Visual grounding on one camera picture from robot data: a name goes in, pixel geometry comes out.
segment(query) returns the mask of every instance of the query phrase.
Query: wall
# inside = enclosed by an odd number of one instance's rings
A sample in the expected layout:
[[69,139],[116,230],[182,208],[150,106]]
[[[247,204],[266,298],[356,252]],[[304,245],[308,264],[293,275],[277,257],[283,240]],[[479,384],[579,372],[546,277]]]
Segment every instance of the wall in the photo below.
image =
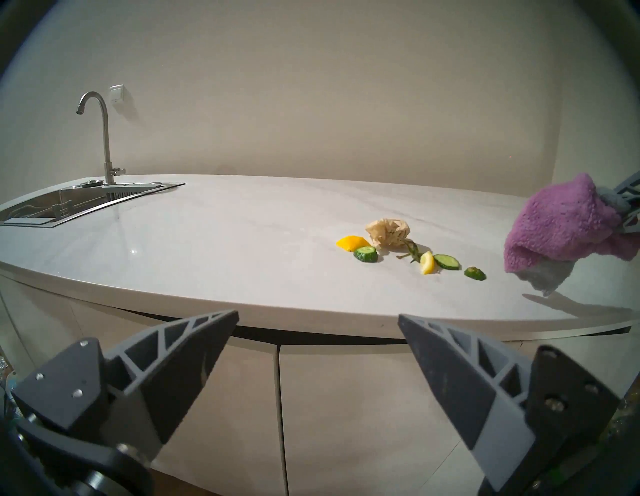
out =
[[75,108],[113,84],[129,94],[109,105],[111,155],[130,173],[529,195],[557,150],[567,175],[581,167],[560,136],[558,43],[543,1],[62,1],[0,81],[0,202],[101,174],[98,105]]
[[563,82],[553,182],[587,172],[596,184],[617,186],[640,170],[637,88],[586,14],[562,2],[551,13]]

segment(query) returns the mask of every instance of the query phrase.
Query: cucumber slice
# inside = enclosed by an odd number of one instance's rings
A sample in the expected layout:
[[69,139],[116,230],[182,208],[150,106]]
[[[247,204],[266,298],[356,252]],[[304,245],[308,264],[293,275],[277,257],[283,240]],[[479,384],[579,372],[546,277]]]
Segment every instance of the cucumber slice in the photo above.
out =
[[460,262],[450,255],[434,255],[436,263],[446,270],[460,270]]
[[465,270],[465,276],[477,281],[483,281],[486,279],[486,275],[478,267],[469,267]]
[[373,246],[363,246],[353,252],[353,256],[360,262],[377,262],[378,252]]

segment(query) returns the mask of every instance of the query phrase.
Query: countertop edge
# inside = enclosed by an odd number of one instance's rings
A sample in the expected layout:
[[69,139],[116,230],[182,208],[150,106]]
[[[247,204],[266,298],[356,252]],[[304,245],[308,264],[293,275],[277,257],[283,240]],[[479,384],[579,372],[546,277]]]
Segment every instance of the countertop edge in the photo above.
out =
[[[240,313],[239,324],[249,327],[366,337],[403,337],[397,327],[397,316],[267,307],[155,294],[40,273],[1,261],[0,276],[74,300],[131,312],[189,317],[217,310],[234,309]],[[620,317],[616,317],[616,315],[548,321],[434,320],[481,332],[494,339],[516,341],[589,335],[632,326],[640,322],[640,312],[630,313],[624,321],[620,321]],[[531,327],[532,324],[539,326],[540,330],[514,331],[514,328],[522,329],[523,327]]]

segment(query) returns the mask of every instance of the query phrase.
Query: faucet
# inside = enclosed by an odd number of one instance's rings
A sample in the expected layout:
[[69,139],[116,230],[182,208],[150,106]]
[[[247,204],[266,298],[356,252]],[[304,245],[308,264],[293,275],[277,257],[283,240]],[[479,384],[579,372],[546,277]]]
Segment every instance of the faucet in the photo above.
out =
[[113,179],[114,176],[123,175],[127,173],[126,169],[114,168],[111,163],[111,153],[109,152],[109,117],[107,115],[107,105],[104,103],[104,99],[98,92],[86,92],[82,95],[78,109],[76,113],[82,115],[84,113],[84,105],[90,98],[95,98],[100,104],[100,110],[102,110],[102,140],[104,142],[104,182],[105,184],[116,184]]

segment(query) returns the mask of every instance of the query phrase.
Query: gray cloth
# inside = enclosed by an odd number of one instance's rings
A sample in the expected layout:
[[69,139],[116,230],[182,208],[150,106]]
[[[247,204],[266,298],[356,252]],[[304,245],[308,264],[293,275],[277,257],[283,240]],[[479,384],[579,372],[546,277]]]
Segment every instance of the gray cloth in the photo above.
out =
[[549,296],[571,275],[575,262],[558,262],[544,258],[537,265],[516,272],[516,276],[531,283],[533,289],[542,291],[542,296]]
[[598,193],[598,196],[603,202],[605,202],[609,207],[613,207],[619,214],[626,214],[631,210],[629,202],[612,189],[600,186],[599,188],[596,188],[596,193]]

